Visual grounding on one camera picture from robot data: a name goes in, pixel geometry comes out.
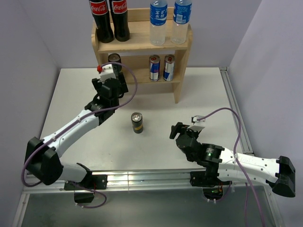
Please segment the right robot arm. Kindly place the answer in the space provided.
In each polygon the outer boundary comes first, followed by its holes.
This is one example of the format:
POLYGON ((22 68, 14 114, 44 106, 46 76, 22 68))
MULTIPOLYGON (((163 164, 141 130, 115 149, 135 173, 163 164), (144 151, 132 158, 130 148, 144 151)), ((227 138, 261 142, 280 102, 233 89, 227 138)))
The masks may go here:
POLYGON ((215 187, 230 182, 269 185, 272 192, 288 198, 295 197, 295 167, 288 157, 260 158, 233 151, 215 144, 197 141, 201 128, 178 122, 171 127, 170 139, 204 171, 190 173, 195 187, 215 187))

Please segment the black can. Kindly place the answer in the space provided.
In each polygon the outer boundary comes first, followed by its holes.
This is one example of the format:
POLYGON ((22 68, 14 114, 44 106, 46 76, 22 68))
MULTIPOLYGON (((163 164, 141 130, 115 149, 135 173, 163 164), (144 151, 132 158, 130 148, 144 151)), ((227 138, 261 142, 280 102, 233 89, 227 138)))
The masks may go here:
POLYGON ((133 131, 137 134, 143 132, 143 115, 135 112, 131 115, 133 131))
MULTIPOLYGON (((115 63, 122 63, 121 62, 121 57, 118 53, 112 53, 108 56, 108 62, 115 62, 115 63)), ((115 74, 119 74, 122 70, 122 66, 121 65, 117 65, 117 64, 113 64, 113 70, 115 72, 115 74)))

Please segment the silver blue can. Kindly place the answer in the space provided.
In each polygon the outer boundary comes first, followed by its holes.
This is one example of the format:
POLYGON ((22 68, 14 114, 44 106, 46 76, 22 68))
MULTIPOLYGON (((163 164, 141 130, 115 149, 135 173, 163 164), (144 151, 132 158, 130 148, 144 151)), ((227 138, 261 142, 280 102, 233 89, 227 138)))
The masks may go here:
POLYGON ((175 56, 168 54, 164 58, 164 70, 163 70, 163 79, 165 81, 172 81, 174 76, 175 68, 175 56))
POLYGON ((156 54, 149 57, 149 78, 158 81, 160 78, 160 57, 156 54))

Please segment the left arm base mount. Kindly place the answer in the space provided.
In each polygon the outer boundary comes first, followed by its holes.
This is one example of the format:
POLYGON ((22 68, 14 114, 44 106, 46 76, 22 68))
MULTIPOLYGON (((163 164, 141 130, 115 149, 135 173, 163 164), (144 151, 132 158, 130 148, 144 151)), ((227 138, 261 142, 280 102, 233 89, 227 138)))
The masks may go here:
POLYGON ((101 192, 107 188, 107 175, 89 175, 86 176, 82 182, 76 183, 72 181, 66 181, 64 183, 65 191, 74 191, 74 202, 76 206, 82 209, 96 209, 100 208, 107 202, 107 196, 101 192), (89 206, 96 196, 104 198, 103 202, 99 205, 89 206))

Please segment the water bottle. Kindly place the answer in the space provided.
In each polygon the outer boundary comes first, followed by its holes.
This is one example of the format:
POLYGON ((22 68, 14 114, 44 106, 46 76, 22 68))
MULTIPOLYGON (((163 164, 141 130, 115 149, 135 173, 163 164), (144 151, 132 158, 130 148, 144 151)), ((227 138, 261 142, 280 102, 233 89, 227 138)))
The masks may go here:
POLYGON ((183 44, 186 41, 191 9, 191 0, 176 0, 174 3, 171 41, 175 44, 183 44))
POLYGON ((168 4, 166 0, 150 2, 150 42, 160 46, 165 43, 168 4))

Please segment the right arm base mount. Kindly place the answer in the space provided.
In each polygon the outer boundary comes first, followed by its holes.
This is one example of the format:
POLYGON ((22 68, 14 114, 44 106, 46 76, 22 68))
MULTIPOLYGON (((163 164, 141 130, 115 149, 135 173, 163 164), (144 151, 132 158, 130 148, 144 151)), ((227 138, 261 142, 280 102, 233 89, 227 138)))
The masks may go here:
POLYGON ((216 177, 206 176, 206 171, 190 172, 189 182, 193 187, 201 187, 203 199, 213 204, 222 201, 229 193, 232 185, 232 181, 221 181, 216 177))

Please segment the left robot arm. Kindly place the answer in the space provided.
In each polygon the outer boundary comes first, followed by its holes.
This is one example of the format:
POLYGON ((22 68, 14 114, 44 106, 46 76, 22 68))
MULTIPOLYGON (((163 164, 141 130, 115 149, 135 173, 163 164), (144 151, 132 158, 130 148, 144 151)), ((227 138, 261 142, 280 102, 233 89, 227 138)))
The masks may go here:
POLYGON ((39 183, 51 185, 57 180, 65 180, 84 186, 92 182, 89 168, 81 163, 64 164, 60 158, 77 140, 110 118, 121 107, 119 99, 128 92, 122 72, 102 72, 92 84, 97 94, 76 118, 41 140, 33 137, 28 142, 22 171, 33 174, 39 183))

